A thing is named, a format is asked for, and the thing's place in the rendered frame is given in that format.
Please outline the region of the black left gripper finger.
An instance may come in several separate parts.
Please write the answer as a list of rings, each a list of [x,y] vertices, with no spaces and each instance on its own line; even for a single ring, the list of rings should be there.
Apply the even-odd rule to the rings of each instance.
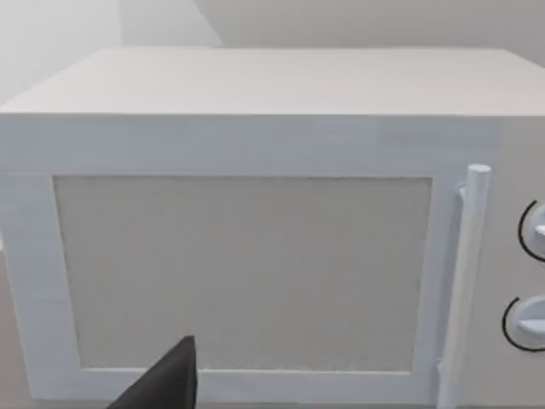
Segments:
[[[186,336],[106,409],[195,409],[197,396],[196,340]]]

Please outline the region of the pale microwave door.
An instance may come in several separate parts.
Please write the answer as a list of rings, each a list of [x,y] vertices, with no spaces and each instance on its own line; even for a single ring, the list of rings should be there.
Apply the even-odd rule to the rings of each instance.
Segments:
[[[428,404],[487,118],[0,114],[0,236],[38,400],[181,337],[208,402]]]

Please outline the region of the pale microwave oven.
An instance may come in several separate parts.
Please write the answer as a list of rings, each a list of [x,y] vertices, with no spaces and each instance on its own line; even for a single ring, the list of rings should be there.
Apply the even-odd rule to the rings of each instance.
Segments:
[[[255,115],[487,118],[497,150],[474,284],[458,406],[545,409],[545,353],[509,345],[502,316],[515,298],[545,294],[545,263],[527,256],[517,226],[545,204],[545,68],[494,49],[102,50],[16,96],[0,114]],[[433,378],[439,370],[461,224]]]

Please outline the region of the pale microwave knob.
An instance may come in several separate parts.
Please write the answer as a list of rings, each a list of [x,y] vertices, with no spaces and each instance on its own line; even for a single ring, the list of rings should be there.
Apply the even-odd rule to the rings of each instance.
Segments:
[[[517,237],[527,256],[545,263],[545,204],[533,200],[526,206],[519,218]]]
[[[515,349],[545,353],[545,294],[515,297],[503,312],[501,328],[503,337]]]

